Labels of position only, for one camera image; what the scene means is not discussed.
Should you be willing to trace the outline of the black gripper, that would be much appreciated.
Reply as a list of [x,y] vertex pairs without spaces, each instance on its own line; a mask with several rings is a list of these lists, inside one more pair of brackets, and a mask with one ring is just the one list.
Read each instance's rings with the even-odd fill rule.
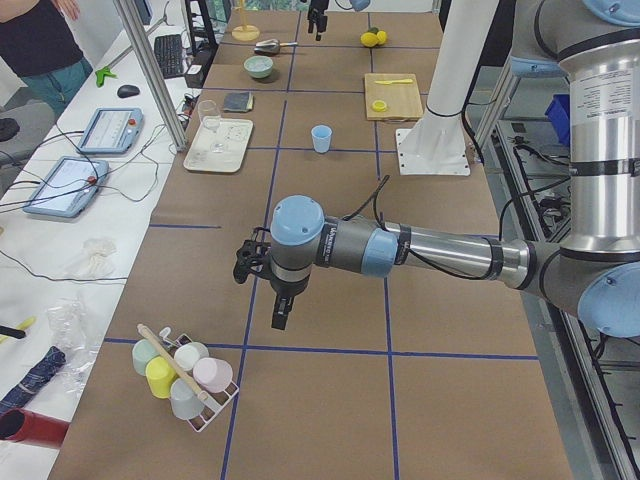
[[326,10],[328,8],[328,0],[310,0],[308,8],[308,33],[312,34],[315,31],[315,40],[320,41],[322,34],[326,31]]
[[272,271],[270,285],[276,293],[271,327],[285,330],[294,300],[308,285],[311,270]]

